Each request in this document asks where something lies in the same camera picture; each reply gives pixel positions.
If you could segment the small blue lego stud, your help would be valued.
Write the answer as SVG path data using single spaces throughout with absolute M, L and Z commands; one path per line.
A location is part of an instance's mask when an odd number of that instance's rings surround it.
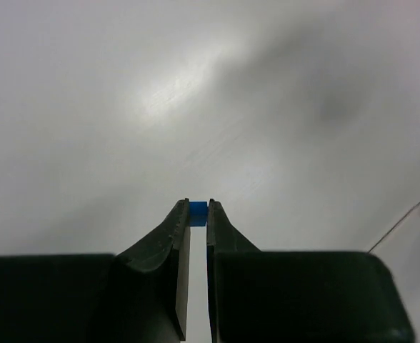
M 189 226 L 205 227 L 208 219 L 207 202 L 189 202 Z

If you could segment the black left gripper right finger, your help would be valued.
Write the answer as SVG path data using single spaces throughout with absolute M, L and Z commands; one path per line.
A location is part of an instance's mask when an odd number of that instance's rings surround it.
M 214 342 L 414 342 L 389 268 L 367 252 L 269 252 L 209 202 L 209 321 Z

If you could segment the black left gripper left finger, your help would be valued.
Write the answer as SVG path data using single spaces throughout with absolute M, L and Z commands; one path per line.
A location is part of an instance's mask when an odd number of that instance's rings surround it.
M 0 342 L 182 342 L 190 203 L 120 254 L 0 256 Z

